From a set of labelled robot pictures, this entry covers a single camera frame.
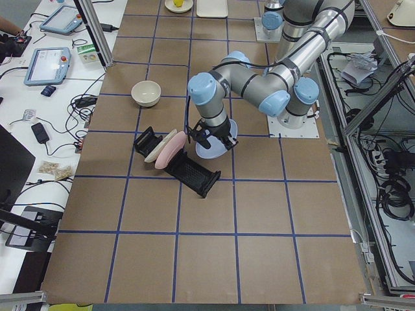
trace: small plate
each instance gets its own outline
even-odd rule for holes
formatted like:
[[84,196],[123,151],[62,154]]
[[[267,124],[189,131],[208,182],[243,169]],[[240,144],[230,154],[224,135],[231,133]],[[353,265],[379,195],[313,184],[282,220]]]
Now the small plate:
[[165,145],[177,134],[177,130],[171,131],[160,143],[150,152],[150,154],[144,159],[145,163],[151,163],[157,160],[157,157],[161,154],[161,151]]
[[193,0],[184,0],[183,5],[180,8],[174,5],[173,0],[165,0],[164,5],[167,10],[173,13],[184,13],[192,8]]
[[[229,119],[229,121],[231,122],[231,135],[233,138],[237,138],[238,125],[232,119]],[[211,145],[209,149],[205,149],[204,147],[202,147],[201,144],[196,143],[196,154],[202,159],[215,159],[228,151],[226,147],[221,143],[221,141],[217,139],[215,136],[209,136],[207,138],[207,141]]]
[[178,132],[163,148],[156,160],[154,167],[157,170],[166,168],[171,159],[183,148],[186,143],[187,135],[181,131]]

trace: computer monitor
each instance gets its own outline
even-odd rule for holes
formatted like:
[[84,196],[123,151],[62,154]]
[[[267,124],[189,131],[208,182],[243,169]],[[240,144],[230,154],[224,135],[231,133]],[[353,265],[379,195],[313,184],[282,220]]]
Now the computer monitor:
[[0,125],[0,209],[12,209],[29,177],[34,160],[35,157]]
[[27,206],[23,214],[10,213],[33,168],[35,157],[0,126],[0,226],[16,225],[6,246],[47,251],[62,213]]

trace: white plate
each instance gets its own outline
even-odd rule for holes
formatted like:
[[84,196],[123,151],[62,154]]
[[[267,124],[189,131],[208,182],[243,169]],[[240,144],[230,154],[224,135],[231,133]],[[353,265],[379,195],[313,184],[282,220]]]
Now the white plate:
[[[238,136],[238,125],[232,119],[229,119],[229,121],[231,122],[231,135],[236,139]],[[215,159],[228,151],[221,141],[215,136],[209,136],[207,141],[211,145],[209,149],[205,149],[201,144],[196,143],[196,154],[202,159]]]
[[228,17],[228,0],[197,0],[198,17]]
[[167,8],[167,10],[171,12],[184,13],[192,8],[193,0],[184,0],[183,5],[180,8],[174,5],[173,0],[165,0],[164,5]]

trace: white desk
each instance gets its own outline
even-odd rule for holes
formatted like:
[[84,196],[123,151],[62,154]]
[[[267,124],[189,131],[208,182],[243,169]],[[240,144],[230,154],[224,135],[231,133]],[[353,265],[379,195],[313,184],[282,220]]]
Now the white desk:
[[[62,85],[57,86],[57,90],[50,98],[40,95],[43,86],[23,86],[23,77],[20,76],[4,76],[0,83],[0,94],[4,97],[3,103],[0,105],[0,124],[8,128],[12,135],[23,144],[35,157],[35,164],[28,181],[35,182],[38,179],[49,180],[54,176],[49,174],[38,173],[38,168],[42,161],[50,161],[59,163],[61,167],[70,165],[76,170],[79,154],[75,154],[74,146],[66,146],[57,151],[55,156],[50,157],[46,154],[45,147],[39,144],[30,128],[32,122],[17,122],[11,126],[8,123],[22,118],[25,109],[36,109],[36,115],[42,119],[53,123],[54,127],[61,132],[64,131],[64,124],[69,116],[67,112],[67,105],[69,100],[79,93],[83,93],[89,86],[91,81],[87,80],[64,80]],[[98,94],[101,88],[101,82],[97,82],[90,90],[92,94]],[[49,124],[41,122],[51,138],[48,142],[49,152],[61,144],[73,143],[74,139],[69,134],[56,133]],[[82,130],[84,123],[80,120],[79,125],[72,131]],[[71,184],[63,182],[63,184],[70,189]],[[53,202],[65,206],[67,201],[67,192],[55,183],[48,183],[34,187],[22,194],[16,203],[38,203],[38,202]],[[45,209],[52,209],[55,211],[62,211],[59,207],[52,205],[34,205]],[[15,206],[12,212],[21,214],[24,206]],[[3,230],[10,232],[11,225],[3,226]],[[13,290],[14,283],[20,271],[21,263],[26,251],[15,248],[5,247],[7,236],[0,235],[0,294],[10,294]]]
[[[115,27],[119,27],[121,24],[121,19],[123,16],[123,12],[126,6],[127,0],[114,0],[111,3],[97,3],[94,5],[94,8],[97,12],[98,18],[100,22],[111,24]],[[73,1],[66,1],[65,5],[74,6],[75,4]],[[36,9],[36,13],[50,15],[52,14],[60,5],[56,2],[50,1],[42,1],[39,4],[39,7]],[[45,17],[34,15],[29,20],[25,30],[29,29],[29,24],[33,23],[33,21],[40,21],[44,20]],[[53,32],[41,32],[39,29],[41,23],[33,23],[32,29],[28,31],[28,35],[32,36],[32,41],[29,46],[26,48],[25,52],[23,53],[22,57],[13,58],[12,61],[8,64],[4,64],[0,66],[0,73],[6,71],[7,69],[14,68],[14,67],[27,67],[30,64],[30,59],[32,58],[33,51],[37,48],[44,48],[44,47],[68,47],[72,54],[71,65],[69,66],[69,70],[67,73],[67,78],[70,79],[88,79],[88,80],[95,80],[100,75],[104,73],[104,69],[100,61],[92,62],[92,63],[83,63],[77,53],[77,47],[72,48],[72,40],[86,40],[88,44],[92,44],[91,38],[88,34],[87,30],[81,32],[73,32],[68,36],[62,34],[55,34]],[[81,24],[76,31],[80,31],[85,29],[85,25]],[[117,38],[117,31],[113,32],[105,32],[105,38],[108,42],[108,46],[110,49],[113,49],[115,44],[115,40]],[[25,71],[13,71],[8,73],[8,75],[16,75],[16,76],[25,76]]]
[[[119,27],[126,2],[127,0],[115,0],[112,3],[97,3],[94,7],[102,23]],[[74,5],[73,1],[68,0],[65,4]],[[36,13],[49,15],[59,6],[60,5],[55,2],[52,3],[49,0],[43,0],[36,9]],[[44,17],[41,16],[32,16],[25,29],[29,28],[29,23],[43,19]],[[39,47],[69,47],[72,52],[71,66],[67,78],[62,84],[56,86],[56,91],[49,98],[40,94],[44,86],[29,87],[23,84],[26,70],[12,71],[7,73],[0,80],[0,96],[4,98],[2,104],[0,104],[0,124],[8,129],[12,135],[36,157],[34,167],[28,178],[28,181],[31,182],[35,182],[38,179],[53,179],[52,175],[37,173],[42,161],[60,163],[61,167],[71,165],[75,170],[80,156],[79,154],[74,153],[75,147],[66,146],[57,151],[54,157],[49,157],[46,154],[45,147],[39,144],[33,135],[30,128],[33,123],[17,122],[11,127],[9,127],[8,124],[14,120],[21,119],[25,109],[35,109],[38,117],[48,120],[53,123],[56,129],[63,132],[65,130],[65,121],[69,116],[67,106],[71,98],[85,92],[92,81],[104,73],[104,69],[100,62],[82,63],[77,55],[76,49],[72,49],[72,40],[85,39],[88,43],[92,43],[86,30],[72,33],[69,36],[63,36],[51,32],[40,32],[39,25],[40,23],[34,23],[33,28],[28,33],[29,36],[32,36],[32,41],[23,53],[23,56],[21,58],[13,58],[10,63],[0,66],[0,73],[13,67],[28,66],[30,59],[32,58],[33,50]],[[42,38],[39,42],[34,43],[44,34],[46,34],[46,37]],[[115,43],[116,34],[116,32],[105,33],[105,37],[111,50]],[[88,93],[98,95],[101,84],[102,82],[97,82]],[[49,152],[52,152],[62,144],[73,143],[74,139],[69,134],[56,133],[49,124],[43,121],[40,122],[45,126],[51,139],[48,142]],[[70,122],[69,128],[73,125],[75,125],[75,123]],[[71,132],[75,133],[77,130],[83,129],[83,127],[84,123],[80,120],[79,125]],[[65,186],[68,189],[71,188],[70,183],[65,183]],[[48,183],[28,190],[18,198],[16,203],[53,202],[65,206],[67,196],[67,192],[60,185]],[[59,207],[54,207],[52,205],[35,206],[62,211]],[[21,214],[23,209],[24,206],[14,206],[12,212]],[[8,224],[3,226],[3,230],[5,231],[11,231],[12,228],[13,226]],[[8,236],[5,234],[0,234],[0,262],[2,264],[0,265],[0,294],[12,293],[21,264],[26,254],[26,251],[22,249],[5,247],[7,237]]]

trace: light blue plate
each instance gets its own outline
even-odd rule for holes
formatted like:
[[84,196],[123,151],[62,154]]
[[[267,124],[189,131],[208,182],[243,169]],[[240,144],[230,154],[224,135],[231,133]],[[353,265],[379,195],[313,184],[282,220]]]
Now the light blue plate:
[[[231,135],[236,139],[238,136],[238,125],[232,119],[229,119],[229,121],[231,122]],[[196,143],[196,153],[202,159],[215,159],[228,151],[221,141],[215,136],[208,137],[207,141],[211,145],[209,149],[205,149],[201,144]]]

